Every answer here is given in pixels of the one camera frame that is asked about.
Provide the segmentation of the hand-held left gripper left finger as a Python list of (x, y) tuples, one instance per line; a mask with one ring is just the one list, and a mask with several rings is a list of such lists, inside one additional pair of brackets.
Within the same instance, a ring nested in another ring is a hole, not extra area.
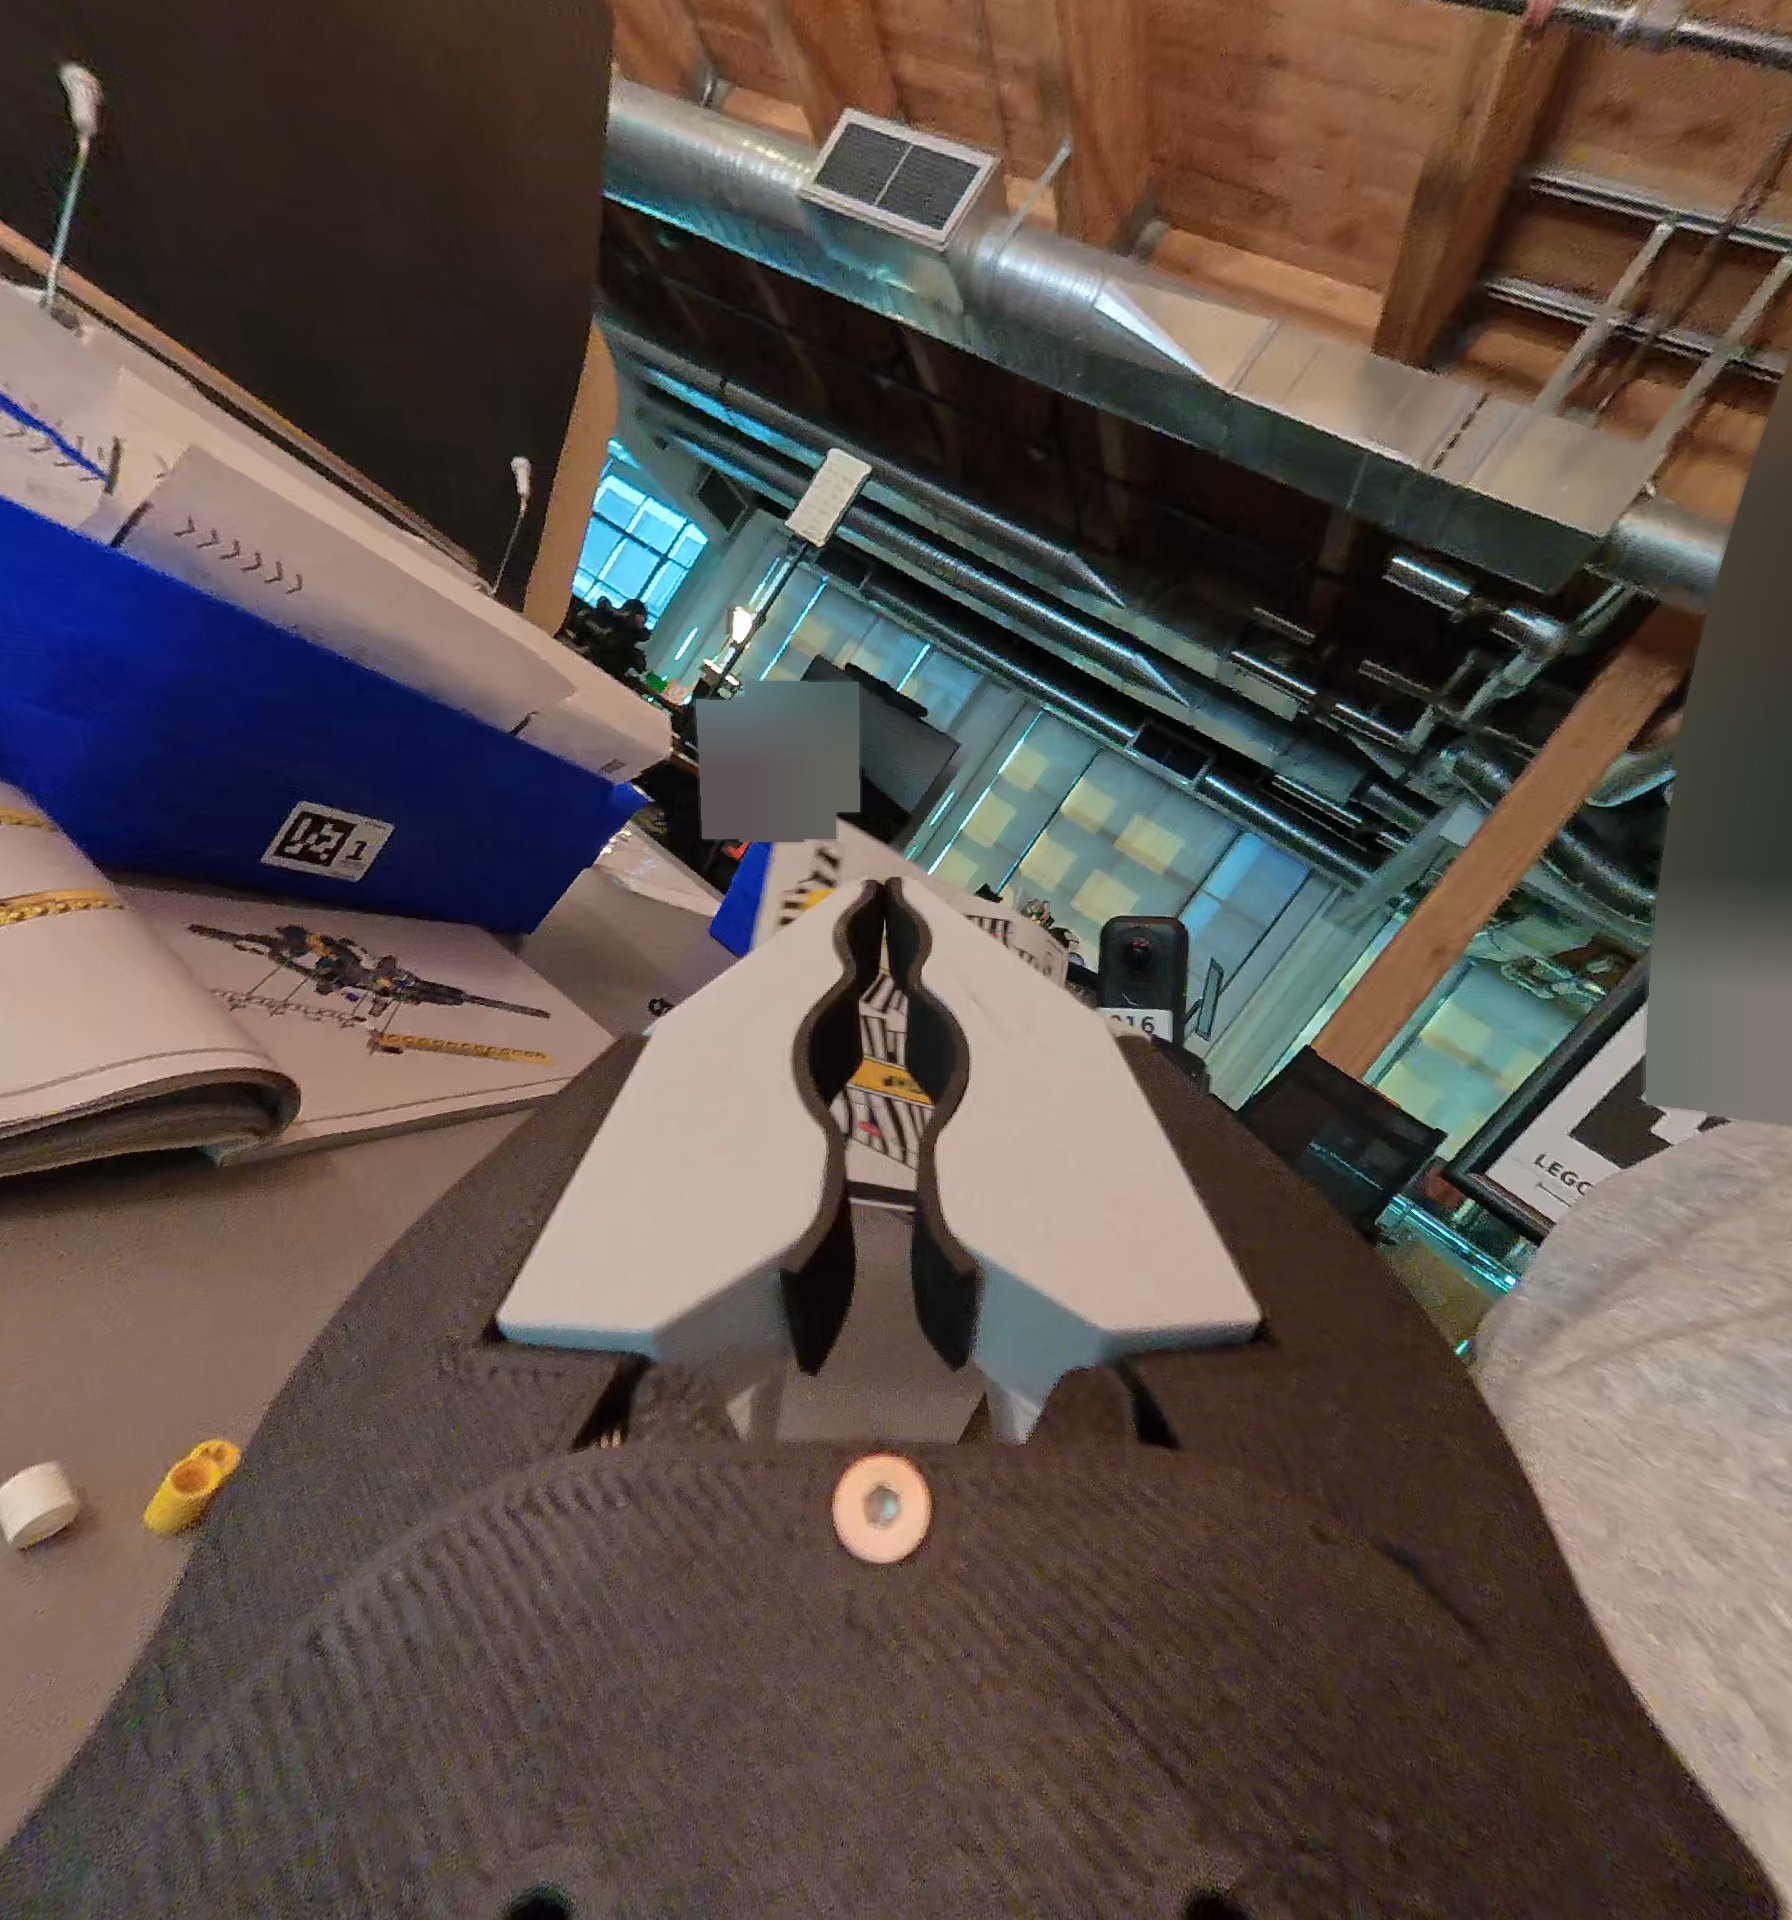
[(822, 1370), (856, 1296), (836, 1098), (884, 925), (854, 879), (652, 1021), (498, 1304), (510, 1342)]

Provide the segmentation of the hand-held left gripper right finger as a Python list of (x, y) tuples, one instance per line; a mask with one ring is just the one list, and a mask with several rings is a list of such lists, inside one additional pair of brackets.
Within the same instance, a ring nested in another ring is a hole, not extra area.
[(888, 972), (930, 1093), (910, 1285), (1026, 1442), (1069, 1376), (1236, 1347), (1263, 1308), (1110, 1021), (934, 890), (888, 884)]

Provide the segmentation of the zebra striped sticker sheet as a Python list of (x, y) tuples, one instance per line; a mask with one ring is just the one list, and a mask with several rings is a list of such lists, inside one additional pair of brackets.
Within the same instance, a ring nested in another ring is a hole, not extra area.
[[(1049, 905), (961, 893), (910, 867), (895, 847), (836, 830), (826, 841), (781, 843), (769, 865), (759, 947), (847, 876), (901, 876), (955, 901), (975, 925), (1034, 972), (1063, 984), (1075, 938)], [(910, 1003), (878, 963), (860, 993), (860, 1068), (833, 1103), (843, 1132), (843, 1194), (856, 1231), (856, 1292), (843, 1329), (817, 1376), (788, 1361), (785, 1381), (759, 1401), (759, 1428), (785, 1442), (961, 1442), (988, 1432), (988, 1385), (975, 1365), (947, 1365), (914, 1318), (910, 1230), (918, 1146), (934, 1117), (910, 1070)]]

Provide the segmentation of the yellow lego connector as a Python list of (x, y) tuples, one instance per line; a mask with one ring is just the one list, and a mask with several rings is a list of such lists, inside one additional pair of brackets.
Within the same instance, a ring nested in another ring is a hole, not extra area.
[(160, 1538), (191, 1533), (240, 1472), (240, 1459), (241, 1450), (226, 1437), (195, 1442), (158, 1481), (154, 1496), (143, 1507), (143, 1527)]

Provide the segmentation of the white round lego piece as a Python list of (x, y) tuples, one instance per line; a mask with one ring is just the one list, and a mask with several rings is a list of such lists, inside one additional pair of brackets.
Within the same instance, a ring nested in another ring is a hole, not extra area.
[(81, 1516), (81, 1493), (59, 1459), (42, 1459), (0, 1481), (0, 1537), (11, 1551), (42, 1546)]

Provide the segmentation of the black mesh office chair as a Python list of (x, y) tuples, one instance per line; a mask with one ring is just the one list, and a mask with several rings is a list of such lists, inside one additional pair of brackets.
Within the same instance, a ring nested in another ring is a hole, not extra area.
[(1239, 1107), (1239, 1120), (1368, 1240), (1446, 1139), (1312, 1044)]

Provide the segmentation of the plain blue storage bin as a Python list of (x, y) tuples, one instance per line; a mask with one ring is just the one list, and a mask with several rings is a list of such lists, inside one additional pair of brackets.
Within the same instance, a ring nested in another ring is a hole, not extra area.
[(750, 954), (763, 910), (769, 865), (777, 843), (745, 843), (735, 879), (712, 919), (712, 942), (731, 954)]

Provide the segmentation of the framed white poster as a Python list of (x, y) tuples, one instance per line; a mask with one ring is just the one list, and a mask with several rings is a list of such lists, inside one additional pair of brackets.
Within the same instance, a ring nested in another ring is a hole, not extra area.
[(1652, 963), (1640, 960), (1446, 1159), (1445, 1177), (1544, 1240), (1603, 1177), (1720, 1130), (1725, 1117), (1652, 1103), (1645, 993)]

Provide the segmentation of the white hanging ceiling sign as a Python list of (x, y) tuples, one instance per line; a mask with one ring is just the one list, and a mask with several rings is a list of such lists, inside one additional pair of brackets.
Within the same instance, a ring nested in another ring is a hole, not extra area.
[(841, 446), (826, 449), (806, 492), (796, 497), (788, 515), (788, 538), (806, 547), (826, 547), (836, 538), (843, 515), (860, 503), (860, 492), (870, 480), (870, 473), (877, 473), (870, 460)]

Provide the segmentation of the open instruction booklet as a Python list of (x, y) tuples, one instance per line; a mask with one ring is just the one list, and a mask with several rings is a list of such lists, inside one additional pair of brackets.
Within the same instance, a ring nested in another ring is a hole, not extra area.
[(487, 929), (120, 884), (0, 780), (0, 1181), (505, 1117), (606, 1044)]

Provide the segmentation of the stack of white booklets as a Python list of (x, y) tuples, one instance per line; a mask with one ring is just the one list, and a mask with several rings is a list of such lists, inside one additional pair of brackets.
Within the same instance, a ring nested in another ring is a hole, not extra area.
[(0, 494), (604, 780), (672, 723), (181, 371), (0, 279)]

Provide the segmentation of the blue storage bin with tag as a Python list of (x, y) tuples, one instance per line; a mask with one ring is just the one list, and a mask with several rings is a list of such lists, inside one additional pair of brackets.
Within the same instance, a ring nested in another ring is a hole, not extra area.
[(105, 871), (496, 931), (645, 810), (3, 494), (0, 780)]

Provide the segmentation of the metal air duct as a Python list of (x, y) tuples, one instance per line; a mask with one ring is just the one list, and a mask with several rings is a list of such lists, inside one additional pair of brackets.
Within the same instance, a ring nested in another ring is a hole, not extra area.
[(1645, 446), (1260, 320), (980, 202), (943, 248), (806, 197), (817, 153), (613, 75), (604, 188), (666, 225), (1289, 482), (1397, 540), (1559, 590), (1706, 609), (1732, 529), (1645, 494)]

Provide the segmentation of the dark board with wooden frame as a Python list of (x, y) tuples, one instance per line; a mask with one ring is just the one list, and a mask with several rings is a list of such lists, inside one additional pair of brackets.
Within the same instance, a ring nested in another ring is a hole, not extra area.
[(594, 321), (606, 3), (0, 3), (0, 220), (396, 494), (521, 609)]

